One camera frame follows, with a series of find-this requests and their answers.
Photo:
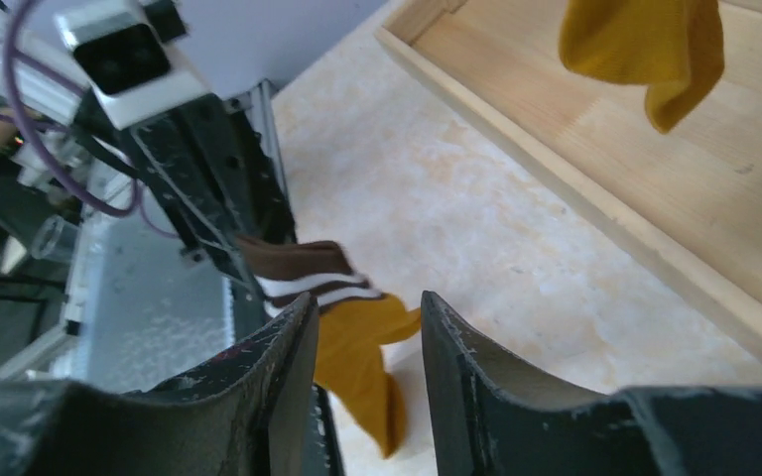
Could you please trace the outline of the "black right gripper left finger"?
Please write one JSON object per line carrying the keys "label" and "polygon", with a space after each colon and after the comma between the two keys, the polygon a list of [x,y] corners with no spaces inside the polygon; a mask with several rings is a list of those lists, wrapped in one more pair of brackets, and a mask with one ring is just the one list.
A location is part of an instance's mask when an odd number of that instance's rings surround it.
{"label": "black right gripper left finger", "polygon": [[339,475],[313,385],[318,304],[146,392],[0,380],[0,475]]}

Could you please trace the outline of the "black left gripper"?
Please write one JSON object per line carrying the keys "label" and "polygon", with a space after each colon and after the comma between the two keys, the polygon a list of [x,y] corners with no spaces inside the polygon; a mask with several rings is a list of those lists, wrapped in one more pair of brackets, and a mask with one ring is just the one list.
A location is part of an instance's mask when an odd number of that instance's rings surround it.
{"label": "black left gripper", "polygon": [[71,133],[104,164],[148,188],[189,248],[246,293],[255,293],[237,244],[258,230],[271,244],[296,242],[294,216],[246,106],[209,94],[122,131],[95,94],[83,95]]}

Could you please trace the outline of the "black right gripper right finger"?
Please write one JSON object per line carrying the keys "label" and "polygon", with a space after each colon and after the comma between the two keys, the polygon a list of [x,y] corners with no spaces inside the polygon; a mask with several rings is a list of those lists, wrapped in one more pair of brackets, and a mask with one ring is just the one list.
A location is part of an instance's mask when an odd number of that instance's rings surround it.
{"label": "black right gripper right finger", "polygon": [[762,387],[630,387],[551,375],[422,296],[442,475],[762,475]]}

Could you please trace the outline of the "mustard sock striped cuff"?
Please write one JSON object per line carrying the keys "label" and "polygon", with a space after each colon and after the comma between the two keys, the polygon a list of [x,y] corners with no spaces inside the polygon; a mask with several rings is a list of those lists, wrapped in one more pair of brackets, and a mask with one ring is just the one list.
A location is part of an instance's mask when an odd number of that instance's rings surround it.
{"label": "mustard sock striped cuff", "polygon": [[242,237],[239,246],[269,316],[304,293],[316,299],[314,381],[337,396],[384,457],[393,455],[406,437],[407,410],[382,348],[420,331],[420,309],[376,288],[334,241],[276,245]]}

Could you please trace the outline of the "mustard yellow sock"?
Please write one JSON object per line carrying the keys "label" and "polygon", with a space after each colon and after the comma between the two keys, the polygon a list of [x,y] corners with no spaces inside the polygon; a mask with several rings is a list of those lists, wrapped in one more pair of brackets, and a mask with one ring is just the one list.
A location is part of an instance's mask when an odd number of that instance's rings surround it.
{"label": "mustard yellow sock", "polygon": [[692,113],[725,70],[716,1],[570,1],[558,51],[573,73],[644,86],[646,116],[661,134]]}

